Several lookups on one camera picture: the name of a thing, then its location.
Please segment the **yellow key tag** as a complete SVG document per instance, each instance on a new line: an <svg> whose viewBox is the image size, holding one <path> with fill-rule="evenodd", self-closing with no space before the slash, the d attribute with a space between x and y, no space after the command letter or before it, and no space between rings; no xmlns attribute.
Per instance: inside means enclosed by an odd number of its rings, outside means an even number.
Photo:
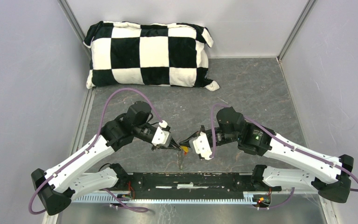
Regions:
<svg viewBox="0 0 358 224"><path fill-rule="evenodd" d="M184 151L184 154L187 154L189 152L189 149L187 147L182 147L182 150Z"/></svg>

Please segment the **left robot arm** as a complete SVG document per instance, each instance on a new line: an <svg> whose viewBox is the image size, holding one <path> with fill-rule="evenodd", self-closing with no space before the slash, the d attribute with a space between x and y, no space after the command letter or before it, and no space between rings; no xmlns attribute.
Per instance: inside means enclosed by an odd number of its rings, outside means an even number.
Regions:
<svg viewBox="0 0 358 224"><path fill-rule="evenodd" d="M58 165L32 172L37 196L49 215L65 210L72 201L100 189L130 188L130 178L119 164L110 164L91 175L83 175L101 159L112 155L135 138L152 145L152 149L181 150L172 139L165 121L151 124L151 106L144 101L131 105L126 113L107 122L79 151Z"/></svg>

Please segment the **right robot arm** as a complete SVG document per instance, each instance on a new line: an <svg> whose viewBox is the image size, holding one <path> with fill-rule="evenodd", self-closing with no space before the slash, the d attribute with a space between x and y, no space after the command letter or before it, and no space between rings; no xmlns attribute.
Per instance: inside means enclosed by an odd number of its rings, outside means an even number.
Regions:
<svg viewBox="0 0 358 224"><path fill-rule="evenodd" d="M182 147L193 149L205 160L210 160L217 146L236 142L246 154L264 156L283 161L293 169L257 165L250 177L255 190L295 188L315 190L330 201L345 203L351 191L349 173L354 159L349 155L339 157L315 152L296 144L275 131L245 119L233 107L217 112L217 127L198 131L180 142Z"/></svg>

